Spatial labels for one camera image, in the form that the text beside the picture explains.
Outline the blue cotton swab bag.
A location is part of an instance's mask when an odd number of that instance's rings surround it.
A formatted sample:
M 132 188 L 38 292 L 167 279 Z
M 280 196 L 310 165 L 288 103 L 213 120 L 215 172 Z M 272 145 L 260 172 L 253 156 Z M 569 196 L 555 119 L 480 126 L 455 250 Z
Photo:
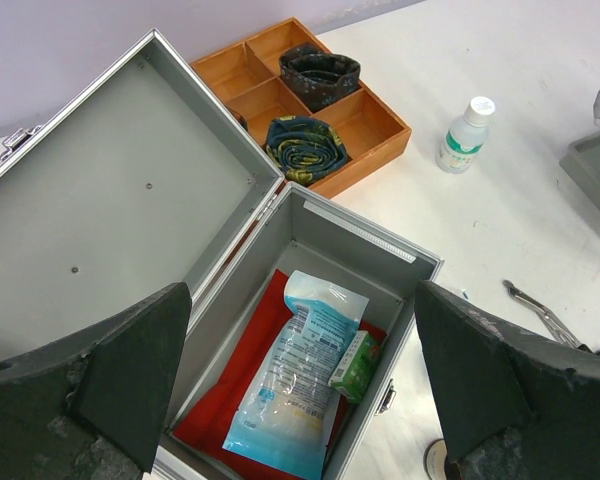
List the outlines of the blue cotton swab bag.
M 329 380 L 369 300 L 299 270 L 286 281 L 283 300 L 291 317 L 249 384 L 222 447 L 301 479 L 318 479 L 336 404 Z

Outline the small green box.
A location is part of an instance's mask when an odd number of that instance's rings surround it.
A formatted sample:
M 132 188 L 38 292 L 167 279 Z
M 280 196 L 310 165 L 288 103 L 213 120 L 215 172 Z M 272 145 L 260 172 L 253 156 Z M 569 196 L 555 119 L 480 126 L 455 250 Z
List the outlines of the small green box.
M 349 403 L 360 404 L 377 369 L 381 346 L 369 331 L 359 330 L 339 361 L 328 385 Z

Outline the grey plastic divider tray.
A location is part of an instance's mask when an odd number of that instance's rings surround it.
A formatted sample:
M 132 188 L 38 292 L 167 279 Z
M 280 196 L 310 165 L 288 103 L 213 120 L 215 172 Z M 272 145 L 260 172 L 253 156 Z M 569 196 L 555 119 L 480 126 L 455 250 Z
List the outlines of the grey plastic divider tray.
M 600 211 L 600 132 L 571 143 L 560 165 Z

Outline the red first aid pouch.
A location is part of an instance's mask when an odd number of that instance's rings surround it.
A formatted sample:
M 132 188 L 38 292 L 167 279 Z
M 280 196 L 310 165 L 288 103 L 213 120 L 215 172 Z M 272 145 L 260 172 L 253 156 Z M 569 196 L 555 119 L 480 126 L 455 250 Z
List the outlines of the red first aid pouch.
M 194 404 L 174 431 L 178 440 L 221 461 L 245 479 L 301 479 L 226 451 L 222 447 L 232 418 L 249 384 L 277 334 L 291 317 L 283 300 L 283 289 L 290 275 L 282 271 L 273 274 L 218 380 Z M 369 331 L 379 344 L 386 336 L 383 330 L 364 321 L 363 317 L 359 330 Z M 327 449 L 334 428 L 341 422 L 348 405 L 352 404 L 334 391 L 336 404 Z

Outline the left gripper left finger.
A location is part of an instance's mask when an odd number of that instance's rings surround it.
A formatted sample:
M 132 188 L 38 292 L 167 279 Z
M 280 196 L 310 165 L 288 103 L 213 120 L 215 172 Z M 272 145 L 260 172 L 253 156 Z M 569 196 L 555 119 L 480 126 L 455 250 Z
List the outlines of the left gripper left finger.
M 192 301 L 173 283 L 126 310 L 0 361 L 0 479 L 150 472 Z

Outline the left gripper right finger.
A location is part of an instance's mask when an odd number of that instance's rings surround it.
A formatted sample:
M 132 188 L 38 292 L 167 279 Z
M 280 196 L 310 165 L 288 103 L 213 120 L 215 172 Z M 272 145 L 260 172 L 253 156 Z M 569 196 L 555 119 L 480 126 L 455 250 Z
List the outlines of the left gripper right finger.
M 415 317 L 448 458 L 464 479 L 600 479 L 600 356 L 431 282 Z

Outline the black handled bandage scissors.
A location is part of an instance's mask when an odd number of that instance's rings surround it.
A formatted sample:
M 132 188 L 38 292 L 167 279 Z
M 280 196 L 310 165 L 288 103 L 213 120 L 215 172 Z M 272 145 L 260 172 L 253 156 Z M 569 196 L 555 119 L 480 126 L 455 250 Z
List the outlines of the black handled bandage scissors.
M 524 293 L 511 281 L 503 280 L 502 284 L 513 300 L 532 310 L 538 316 L 557 343 L 600 357 L 600 350 L 594 351 L 588 345 L 581 342 L 548 307 Z

